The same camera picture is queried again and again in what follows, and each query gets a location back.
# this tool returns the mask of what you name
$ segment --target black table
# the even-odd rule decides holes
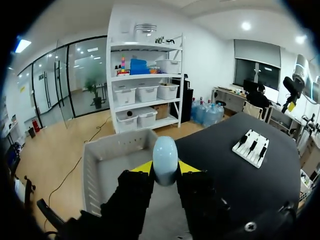
[[[259,169],[232,152],[250,129],[269,139]],[[286,201],[298,208],[300,161],[296,143],[273,126],[240,112],[175,143],[183,162],[208,171],[217,192],[231,206],[234,221],[249,221],[266,210],[279,209]]]

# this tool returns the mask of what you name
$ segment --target trash can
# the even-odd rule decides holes
[[[35,129],[33,127],[29,127],[28,132],[32,139],[36,136]]]

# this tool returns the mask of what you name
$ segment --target fire extinguisher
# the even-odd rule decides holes
[[[33,128],[34,128],[36,133],[40,131],[39,125],[37,123],[37,120],[33,119],[32,120],[32,125],[33,125]]]

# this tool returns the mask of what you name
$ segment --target egg-shaped object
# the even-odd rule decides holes
[[[178,168],[178,150],[175,141],[169,136],[160,136],[154,144],[152,156],[156,182],[162,186],[174,184]]]

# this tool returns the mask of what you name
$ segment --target white storage box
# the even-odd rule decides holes
[[[155,61],[156,66],[160,68],[160,70],[166,74],[180,74],[181,73],[181,61],[176,60],[158,60]]]
[[[169,100],[177,97],[179,85],[167,83],[167,85],[160,85],[158,88],[158,98]]]
[[[157,92],[159,85],[139,85],[136,94],[141,102],[151,102],[157,100]]]
[[[152,107],[142,107],[138,108],[134,111],[136,115],[138,115],[138,125],[141,128],[149,128],[155,125],[157,111]]]
[[[137,24],[134,27],[134,39],[138,43],[151,43],[155,41],[157,25],[149,23]]]
[[[128,111],[117,112],[116,120],[119,124],[120,133],[137,130],[138,115],[132,112],[132,116],[127,115]]]
[[[119,106],[125,106],[136,103],[136,87],[117,86],[113,88]]]

